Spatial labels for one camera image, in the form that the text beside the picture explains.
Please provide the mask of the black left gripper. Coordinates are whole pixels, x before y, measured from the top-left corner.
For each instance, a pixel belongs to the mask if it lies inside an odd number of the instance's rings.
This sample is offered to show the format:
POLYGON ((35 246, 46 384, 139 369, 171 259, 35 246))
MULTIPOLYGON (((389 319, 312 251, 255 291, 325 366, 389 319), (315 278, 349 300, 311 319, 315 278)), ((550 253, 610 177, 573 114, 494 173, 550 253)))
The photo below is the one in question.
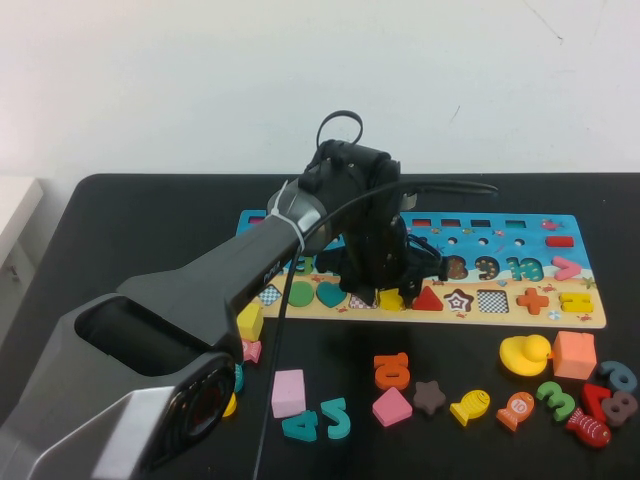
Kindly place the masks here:
POLYGON ((319 254, 319 271, 339 276, 368 307, 378 305, 377 290, 397 288, 404 308, 412 309, 423 279, 448 279, 447 257, 408 231, 401 216, 404 200, 402 193, 367 200, 355 224, 343 231, 343 245, 319 254))

